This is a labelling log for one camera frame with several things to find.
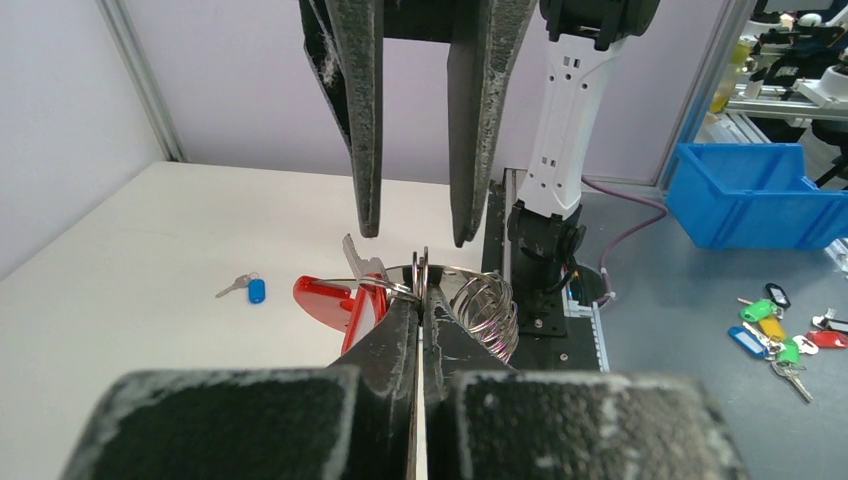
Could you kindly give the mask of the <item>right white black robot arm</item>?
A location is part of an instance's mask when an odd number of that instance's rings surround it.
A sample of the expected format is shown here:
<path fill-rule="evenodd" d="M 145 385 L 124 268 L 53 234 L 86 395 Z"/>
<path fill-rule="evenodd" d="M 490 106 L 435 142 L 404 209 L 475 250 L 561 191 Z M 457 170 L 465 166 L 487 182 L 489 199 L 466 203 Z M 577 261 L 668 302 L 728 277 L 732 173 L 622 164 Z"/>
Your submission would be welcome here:
<path fill-rule="evenodd" d="M 539 126 L 507 224 L 508 240 L 543 265 L 575 271 L 585 230 L 581 182 L 604 90 L 624 43 L 643 35 L 655 1 L 303 1 L 304 50 L 346 145 L 358 226 L 380 229 L 383 46 L 445 43 L 453 238 L 480 226 L 509 81 L 533 16 L 546 36 Z"/>

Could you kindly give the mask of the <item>red grey keyring holder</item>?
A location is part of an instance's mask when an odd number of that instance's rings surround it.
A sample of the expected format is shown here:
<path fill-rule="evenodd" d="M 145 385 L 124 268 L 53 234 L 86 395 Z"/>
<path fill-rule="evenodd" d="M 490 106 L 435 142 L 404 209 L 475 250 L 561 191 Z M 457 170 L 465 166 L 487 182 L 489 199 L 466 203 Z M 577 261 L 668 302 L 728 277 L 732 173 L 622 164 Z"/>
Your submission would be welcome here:
<path fill-rule="evenodd" d="M 473 340 L 474 351 L 507 364 L 518 346 L 518 306 L 512 287 L 496 272 L 430 264 L 415 255 L 413 265 L 387 269 L 395 297 L 416 297 L 424 313 L 424 331 L 441 349 L 450 338 Z"/>

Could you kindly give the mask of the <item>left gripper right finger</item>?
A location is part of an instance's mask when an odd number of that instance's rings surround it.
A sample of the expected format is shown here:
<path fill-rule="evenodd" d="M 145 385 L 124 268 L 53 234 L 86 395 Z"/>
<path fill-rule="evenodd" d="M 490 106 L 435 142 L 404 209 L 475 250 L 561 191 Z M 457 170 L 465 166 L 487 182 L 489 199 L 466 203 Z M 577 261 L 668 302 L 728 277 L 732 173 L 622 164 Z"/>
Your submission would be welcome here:
<path fill-rule="evenodd" d="M 679 376 L 516 371 L 428 291 L 423 320 L 432 479 L 745 479 L 725 419 Z"/>

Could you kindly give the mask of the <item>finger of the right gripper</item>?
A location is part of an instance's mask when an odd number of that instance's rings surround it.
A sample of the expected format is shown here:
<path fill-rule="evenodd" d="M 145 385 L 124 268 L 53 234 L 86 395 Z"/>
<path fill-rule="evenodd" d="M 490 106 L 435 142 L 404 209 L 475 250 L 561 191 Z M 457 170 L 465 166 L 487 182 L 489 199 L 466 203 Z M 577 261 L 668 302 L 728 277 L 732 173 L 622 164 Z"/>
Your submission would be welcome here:
<path fill-rule="evenodd" d="M 483 218 L 507 90 L 535 1 L 458 1 L 447 59 L 449 191 L 453 241 L 474 239 Z"/>
<path fill-rule="evenodd" d="M 300 1 L 304 51 L 350 157 L 359 232 L 379 234 L 383 153 L 383 6 Z"/>

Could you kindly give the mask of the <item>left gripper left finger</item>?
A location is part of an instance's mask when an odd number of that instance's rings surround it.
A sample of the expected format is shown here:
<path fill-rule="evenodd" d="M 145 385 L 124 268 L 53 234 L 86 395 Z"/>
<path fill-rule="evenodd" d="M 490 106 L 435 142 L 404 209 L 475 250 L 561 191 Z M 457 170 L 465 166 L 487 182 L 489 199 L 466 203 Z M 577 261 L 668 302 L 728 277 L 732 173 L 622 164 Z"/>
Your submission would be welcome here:
<path fill-rule="evenodd" d="M 405 479 L 418 305 L 323 368 L 141 370 L 94 407 L 65 479 Z"/>

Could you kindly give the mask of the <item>red tag key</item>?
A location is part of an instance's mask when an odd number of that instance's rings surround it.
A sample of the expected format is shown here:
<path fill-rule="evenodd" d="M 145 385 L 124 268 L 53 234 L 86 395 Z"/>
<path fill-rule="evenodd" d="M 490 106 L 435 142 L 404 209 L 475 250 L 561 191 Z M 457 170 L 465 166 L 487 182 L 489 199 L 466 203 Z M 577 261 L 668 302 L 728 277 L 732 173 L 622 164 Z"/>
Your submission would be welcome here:
<path fill-rule="evenodd" d="M 390 300 L 384 286 L 388 271 L 382 260 L 361 257 L 349 234 L 342 240 L 342 249 L 351 279 L 303 275 L 295 281 L 292 296 L 314 320 L 344 334 L 340 350 L 344 355 L 383 320 Z"/>

